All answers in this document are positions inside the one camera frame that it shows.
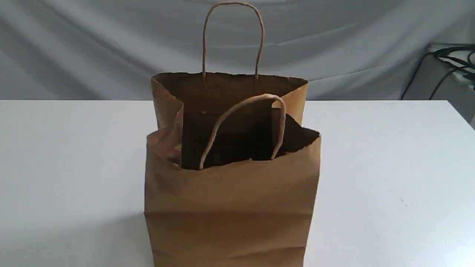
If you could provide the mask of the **brown paper bag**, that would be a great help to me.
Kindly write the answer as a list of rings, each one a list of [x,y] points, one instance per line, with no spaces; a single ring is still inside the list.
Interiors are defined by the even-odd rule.
[[[302,267],[321,134],[308,81],[206,71],[151,78],[144,216],[156,267]]]

